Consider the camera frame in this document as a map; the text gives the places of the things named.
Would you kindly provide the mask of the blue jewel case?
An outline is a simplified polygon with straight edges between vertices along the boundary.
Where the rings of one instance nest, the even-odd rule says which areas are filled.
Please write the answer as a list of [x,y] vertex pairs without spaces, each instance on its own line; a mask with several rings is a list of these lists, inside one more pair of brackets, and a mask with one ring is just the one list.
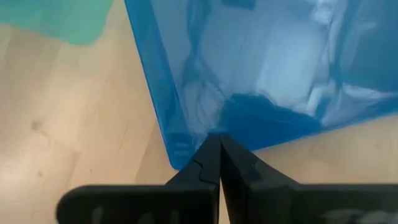
[[398,113],[398,0],[124,0],[171,166]]

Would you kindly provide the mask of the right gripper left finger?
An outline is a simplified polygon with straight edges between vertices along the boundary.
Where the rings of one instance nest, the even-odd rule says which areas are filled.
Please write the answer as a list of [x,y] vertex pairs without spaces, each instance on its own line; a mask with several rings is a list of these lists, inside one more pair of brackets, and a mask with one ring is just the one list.
[[67,192],[58,224],[218,224],[221,141],[208,136],[164,185],[86,185]]

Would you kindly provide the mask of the teal translucent plastic bin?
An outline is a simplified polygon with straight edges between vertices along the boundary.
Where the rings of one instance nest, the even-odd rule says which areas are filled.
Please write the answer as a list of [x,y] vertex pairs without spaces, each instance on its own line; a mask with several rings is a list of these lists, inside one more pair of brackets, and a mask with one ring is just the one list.
[[0,0],[0,24],[87,45],[101,35],[112,4],[113,0]]

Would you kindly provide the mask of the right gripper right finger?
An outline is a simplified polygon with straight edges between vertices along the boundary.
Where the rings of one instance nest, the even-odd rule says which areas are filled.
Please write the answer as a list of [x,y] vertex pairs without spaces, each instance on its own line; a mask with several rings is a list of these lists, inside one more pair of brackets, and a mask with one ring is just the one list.
[[398,184],[300,184],[230,136],[220,141],[231,224],[398,224]]

